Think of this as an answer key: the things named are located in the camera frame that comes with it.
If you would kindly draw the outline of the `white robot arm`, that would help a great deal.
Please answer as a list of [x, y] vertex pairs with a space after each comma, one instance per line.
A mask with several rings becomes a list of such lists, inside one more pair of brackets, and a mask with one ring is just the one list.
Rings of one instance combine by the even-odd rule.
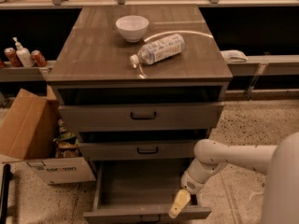
[[299, 224], [299, 133], [276, 146], [229, 146], [202, 139], [193, 152], [169, 210], [171, 218], [180, 214], [210, 177], [232, 164], [266, 175], [261, 224]]

